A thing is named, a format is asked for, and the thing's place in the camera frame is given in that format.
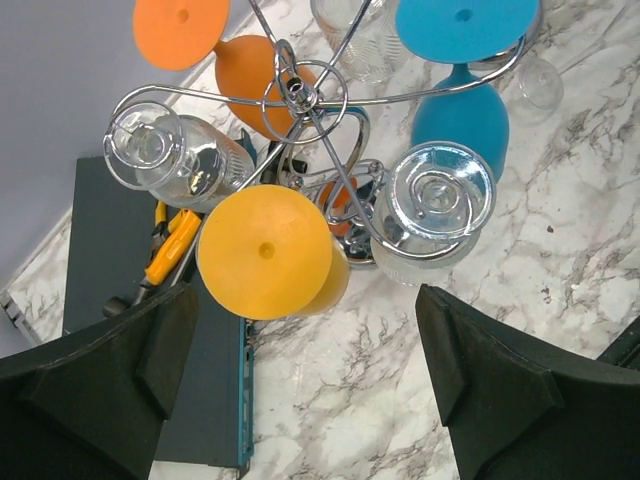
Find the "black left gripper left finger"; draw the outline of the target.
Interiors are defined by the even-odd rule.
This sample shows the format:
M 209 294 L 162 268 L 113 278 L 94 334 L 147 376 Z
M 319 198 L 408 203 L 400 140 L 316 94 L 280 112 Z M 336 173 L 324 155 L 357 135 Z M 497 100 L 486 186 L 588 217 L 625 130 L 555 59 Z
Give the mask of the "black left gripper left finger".
M 146 479 L 185 368 L 142 303 L 1 361 L 4 479 Z

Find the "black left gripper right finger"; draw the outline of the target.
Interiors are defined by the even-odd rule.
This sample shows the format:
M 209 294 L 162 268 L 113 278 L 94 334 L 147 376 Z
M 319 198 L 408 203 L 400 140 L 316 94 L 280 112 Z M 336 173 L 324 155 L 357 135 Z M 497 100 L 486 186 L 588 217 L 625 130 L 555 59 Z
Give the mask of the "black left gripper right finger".
M 635 479 L 639 371 L 547 343 L 424 285 L 416 317 L 463 479 Z

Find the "yellow plastic goblet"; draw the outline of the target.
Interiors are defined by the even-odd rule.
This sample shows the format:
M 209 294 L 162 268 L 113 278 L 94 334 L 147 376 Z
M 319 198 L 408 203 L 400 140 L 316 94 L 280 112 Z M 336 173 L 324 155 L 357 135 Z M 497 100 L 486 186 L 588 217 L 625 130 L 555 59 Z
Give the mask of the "yellow plastic goblet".
M 196 259 L 212 297 L 257 321 L 329 310 L 350 278 L 320 210 L 276 185 L 247 187 L 223 200 L 204 222 Z

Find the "blue plastic goblet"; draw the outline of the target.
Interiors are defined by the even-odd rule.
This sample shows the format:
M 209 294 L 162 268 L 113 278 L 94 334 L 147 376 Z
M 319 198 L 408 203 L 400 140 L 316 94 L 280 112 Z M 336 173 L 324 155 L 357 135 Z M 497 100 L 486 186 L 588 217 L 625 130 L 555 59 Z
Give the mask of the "blue plastic goblet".
M 536 1 L 401 1 L 396 30 L 414 55 L 450 64 L 451 73 L 437 89 L 460 87 L 479 78 L 471 63 L 505 51 L 523 37 L 538 12 Z M 506 106 L 490 84 L 423 99 L 416 112 L 410 145 L 448 141 L 479 154 L 499 180 L 504 172 L 510 134 Z

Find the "orange plastic goblet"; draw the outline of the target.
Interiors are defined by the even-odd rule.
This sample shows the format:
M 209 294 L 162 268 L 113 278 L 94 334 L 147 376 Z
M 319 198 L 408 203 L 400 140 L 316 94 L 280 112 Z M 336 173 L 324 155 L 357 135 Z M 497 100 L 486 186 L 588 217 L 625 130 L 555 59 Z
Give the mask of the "orange plastic goblet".
M 182 70 L 214 53 L 219 93 L 244 124 L 269 139 L 262 173 L 286 146 L 294 148 L 302 132 L 293 124 L 299 111 L 286 106 L 293 84 L 312 86 L 311 70 L 298 65 L 293 54 L 277 50 L 273 36 L 242 35 L 222 39 L 230 11 L 227 1 L 139 1 L 133 32 L 141 54 L 153 65 Z

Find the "clear patterned wine glass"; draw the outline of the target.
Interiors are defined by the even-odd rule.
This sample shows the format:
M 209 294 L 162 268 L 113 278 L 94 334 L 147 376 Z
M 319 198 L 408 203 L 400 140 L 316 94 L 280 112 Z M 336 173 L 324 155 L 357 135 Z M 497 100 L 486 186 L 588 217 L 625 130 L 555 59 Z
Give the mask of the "clear patterned wine glass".
M 316 23 L 332 51 L 342 40 L 360 10 L 361 1 L 311 0 Z M 343 51 L 340 71 L 351 79 L 379 83 L 391 77 L 410 58 L 396 30 L 398 0 L 373 0 Z

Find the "grey metal faucet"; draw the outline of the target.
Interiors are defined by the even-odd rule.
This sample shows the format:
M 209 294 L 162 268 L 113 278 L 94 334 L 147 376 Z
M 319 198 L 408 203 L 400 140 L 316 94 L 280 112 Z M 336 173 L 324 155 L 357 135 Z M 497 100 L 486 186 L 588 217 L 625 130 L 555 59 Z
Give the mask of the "grey metal faucet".
M 176 285 L 178 282 L 182 281 L 185 277 L 186 272 L 190 268 L 190 264 L 192 263 L 192 259 L 194 257 L 195 249 L 196 249 L 197 240 L 194 239 L 189 248 L 182 256 L 178 265 L 172 270 L 173 277 L 170 282 L 171 286 Z M 111 318 L 117 316 L 129 308 L 142 303 L 149 296 L 151 296 L 157 290 L 157 286 L 152 285 L 147 278 L 144 278 L 140 283 L 136 290 L 136 293 L 131 302 L 127 302 L 122 300 L 119 297 L 110 298 L 102 307 L 102 314 L 105 318 Z

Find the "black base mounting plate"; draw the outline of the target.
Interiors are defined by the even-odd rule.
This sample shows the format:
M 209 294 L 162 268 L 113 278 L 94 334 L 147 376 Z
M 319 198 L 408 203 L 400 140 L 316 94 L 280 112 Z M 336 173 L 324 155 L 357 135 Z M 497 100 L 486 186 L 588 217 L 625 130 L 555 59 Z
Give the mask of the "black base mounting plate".
M 625 330 L 597 358 L 598 361 L 639 371 L 639 331 Z

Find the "yellow black crimping tool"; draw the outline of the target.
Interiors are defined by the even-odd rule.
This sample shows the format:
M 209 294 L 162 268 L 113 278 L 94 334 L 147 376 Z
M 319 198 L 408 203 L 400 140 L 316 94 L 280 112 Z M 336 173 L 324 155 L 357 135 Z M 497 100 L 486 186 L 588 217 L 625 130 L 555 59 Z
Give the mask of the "yellow black crimping tool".
M 200 215 L 190 210 L 183 210 L 177 227 L 169 234 L 168 239 L 160 246 L 149 266 L 145 269 L 145 282 L 151 286 L 161 285 L 170 272 L 185 256 L 188 248 L 196 238 L 201 225 Z

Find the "black pipe fitting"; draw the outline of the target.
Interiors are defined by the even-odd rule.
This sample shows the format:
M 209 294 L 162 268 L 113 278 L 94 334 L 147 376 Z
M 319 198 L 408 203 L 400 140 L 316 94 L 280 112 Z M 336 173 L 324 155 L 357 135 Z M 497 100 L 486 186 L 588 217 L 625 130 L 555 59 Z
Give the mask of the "black pipe fitting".
M 287 185 L 292 173 L 302 176 L 306 174 L 308 164 L 293 156 L 293 148 L 286 146 L 270 162 L 261 176 L 263 184 Z

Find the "yellow handled pliers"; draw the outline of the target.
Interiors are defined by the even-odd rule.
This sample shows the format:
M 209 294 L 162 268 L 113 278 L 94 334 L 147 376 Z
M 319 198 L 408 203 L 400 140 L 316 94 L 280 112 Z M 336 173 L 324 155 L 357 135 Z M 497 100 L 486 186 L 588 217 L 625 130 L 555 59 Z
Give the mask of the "yellow handled pliers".
M 156 202 L 149 261 L 155 258 L 164 242 L 178 228 L 182 220 L 182 214 L 182 210 L 177 210 L 172 217 L 169 217 L 168 206 L 161 201 Z

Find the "dark blue network switch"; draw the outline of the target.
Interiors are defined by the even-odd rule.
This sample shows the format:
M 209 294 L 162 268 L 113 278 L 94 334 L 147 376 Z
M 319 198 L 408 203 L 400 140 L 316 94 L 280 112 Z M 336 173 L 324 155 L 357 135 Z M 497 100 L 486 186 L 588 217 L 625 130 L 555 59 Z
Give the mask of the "dark blue network switch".
M 149 258 L 155 199 L 118 184 L 105 161 L 81 158 L 75 189 L 63 313 L 71 334 L 132 304 Z M 171 417 L 162 427 L 160 461 L 249 472 L 254 453 L 253 326 L 221 307 L 207 292 L 194 263 L 179 296 L 164 283 L 145 301 L 168 313 L 168 333 L 185 368 Z

